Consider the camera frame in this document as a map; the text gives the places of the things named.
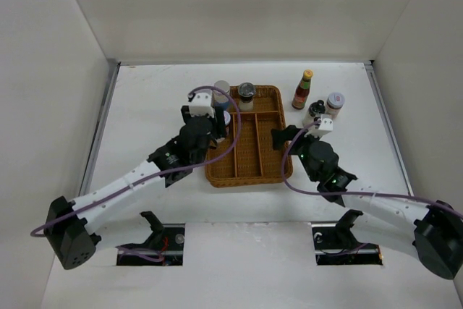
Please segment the silver-lid blue label jar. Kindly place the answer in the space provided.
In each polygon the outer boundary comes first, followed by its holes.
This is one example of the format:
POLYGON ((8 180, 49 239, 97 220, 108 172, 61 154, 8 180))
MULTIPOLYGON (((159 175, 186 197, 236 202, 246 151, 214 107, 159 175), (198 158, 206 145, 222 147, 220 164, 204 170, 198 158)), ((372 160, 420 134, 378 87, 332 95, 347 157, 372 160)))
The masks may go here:
POLYGON ((214 87, 222 90, 223 93, 213 90, 213 105, 227 111, 230 104, 229 98, 227 97, 230 91, 230 85, 225 80, 219 80, 215 82, 214 87))

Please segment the silver-lid white blue jar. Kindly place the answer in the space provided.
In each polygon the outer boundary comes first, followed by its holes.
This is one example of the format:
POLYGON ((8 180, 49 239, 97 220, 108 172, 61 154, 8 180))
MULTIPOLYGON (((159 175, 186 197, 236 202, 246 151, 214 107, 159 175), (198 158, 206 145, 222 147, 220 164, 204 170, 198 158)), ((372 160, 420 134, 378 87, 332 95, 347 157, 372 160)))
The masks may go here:
POLYGON ((231 114, 228 111, 224 111, 224 124, 225 124, 225 136, 229 135, 230 125, 232 123, 231 114))

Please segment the red sauce bottle yellow cap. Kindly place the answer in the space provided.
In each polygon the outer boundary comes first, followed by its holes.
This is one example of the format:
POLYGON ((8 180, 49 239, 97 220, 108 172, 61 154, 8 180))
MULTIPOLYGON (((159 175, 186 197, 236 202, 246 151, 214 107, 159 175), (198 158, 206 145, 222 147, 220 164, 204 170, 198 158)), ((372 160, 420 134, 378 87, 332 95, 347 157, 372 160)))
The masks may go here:
POLYGON ((297 86, 294 97, 292 99, 292 107, 296 110, 304 109, 308 96, 310 94, 311 82, 313 78, 313 71, 306 69, 303 72, 302 78, 297 86))

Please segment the clear-lid pepper shaker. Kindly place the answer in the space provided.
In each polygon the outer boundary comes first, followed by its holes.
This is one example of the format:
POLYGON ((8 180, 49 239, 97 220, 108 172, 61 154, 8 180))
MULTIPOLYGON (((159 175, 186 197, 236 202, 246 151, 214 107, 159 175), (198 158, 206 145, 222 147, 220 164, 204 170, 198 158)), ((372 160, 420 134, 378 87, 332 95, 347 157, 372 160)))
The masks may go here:
POLYGON ((244 82, 238 86, 239 110, 243 112, 252 111, 254 107, 255 86, 251 82, 244 82))

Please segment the black cap white bottle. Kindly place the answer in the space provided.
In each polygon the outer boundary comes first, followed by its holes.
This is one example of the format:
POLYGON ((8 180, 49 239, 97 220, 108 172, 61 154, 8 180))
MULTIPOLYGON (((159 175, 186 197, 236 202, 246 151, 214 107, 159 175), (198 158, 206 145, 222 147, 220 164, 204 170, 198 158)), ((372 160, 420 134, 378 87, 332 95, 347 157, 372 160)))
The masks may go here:
POLYGON ((302 120, 302 125, 305 127, 307 124, 311 124, 317 121, 322 114, 325 114, 326 108, 323 100, 318 100, 311 103, 305 113, 305 117, 302 120))

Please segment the jar with red-white lid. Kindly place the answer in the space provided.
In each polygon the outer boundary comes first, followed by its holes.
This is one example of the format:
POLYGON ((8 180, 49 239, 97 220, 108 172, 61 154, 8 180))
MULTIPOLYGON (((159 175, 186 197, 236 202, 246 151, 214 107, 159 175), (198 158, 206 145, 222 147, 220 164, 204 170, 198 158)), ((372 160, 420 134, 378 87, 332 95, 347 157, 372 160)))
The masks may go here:
POLYGON ((332 92, 326 99, 326 113, 332 119, 337 118, 345 103, 345 97, 340 92, 332 92))

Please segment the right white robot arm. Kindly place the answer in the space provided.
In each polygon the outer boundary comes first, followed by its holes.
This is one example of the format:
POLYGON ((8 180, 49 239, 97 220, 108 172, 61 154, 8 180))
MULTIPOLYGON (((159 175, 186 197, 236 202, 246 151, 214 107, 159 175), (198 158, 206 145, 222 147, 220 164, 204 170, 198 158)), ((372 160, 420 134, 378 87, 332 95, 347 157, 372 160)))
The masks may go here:
POLYGON ((335 227, 346 248, 376 244, 410 255, 432 274, 453 280, 462 268, 462 214, 448 203, 415 196, 349 191, 356 176, 339 166, 339 156, 321 140, 320 122, 306 127, 272 129, 273 148, 296 156, 311 182, 312 193, 347 209, 335 227))

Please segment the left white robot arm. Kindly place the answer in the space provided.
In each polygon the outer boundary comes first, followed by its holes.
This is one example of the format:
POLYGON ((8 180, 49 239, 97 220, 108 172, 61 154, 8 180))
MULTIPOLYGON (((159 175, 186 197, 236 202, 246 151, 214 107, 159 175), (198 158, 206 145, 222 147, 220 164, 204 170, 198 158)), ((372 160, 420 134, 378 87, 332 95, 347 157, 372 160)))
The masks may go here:
POLYGON ((130 172, 92 193, 74 200, 59 197, 50 204, 43 234, 63 269, 75 269, 110 247, 154 263, 163 261, 165 226, 152 211, 125 221, 116 217, 144 200, 147 186, 165 190, 205 164, 208 150, 226 135, 221 107, 183 106, 182 116, 179 134, 130 172))

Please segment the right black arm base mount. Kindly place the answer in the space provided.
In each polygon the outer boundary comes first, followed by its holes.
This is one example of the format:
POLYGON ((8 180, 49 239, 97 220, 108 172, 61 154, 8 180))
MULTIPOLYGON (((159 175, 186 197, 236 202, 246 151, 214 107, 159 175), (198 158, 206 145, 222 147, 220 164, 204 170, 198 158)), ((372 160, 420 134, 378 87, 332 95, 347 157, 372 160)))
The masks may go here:
POLYGON ((358 242, 351 228, 362 212, 347 211, 336 222, 312 224, 315 262, 318 266, 382 266, 380 248, 358 242))

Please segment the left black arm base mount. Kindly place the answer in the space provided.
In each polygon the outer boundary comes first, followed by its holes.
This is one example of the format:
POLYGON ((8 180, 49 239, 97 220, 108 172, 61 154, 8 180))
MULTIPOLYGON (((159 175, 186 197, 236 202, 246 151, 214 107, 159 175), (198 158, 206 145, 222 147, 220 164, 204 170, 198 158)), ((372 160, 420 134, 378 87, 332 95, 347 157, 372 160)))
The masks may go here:
POLYGON ((138 243, 118 248, 117 266, 182 266, 186 226, 162 224, 152 212, 140 214, 150 225, 150 234, 138 243))

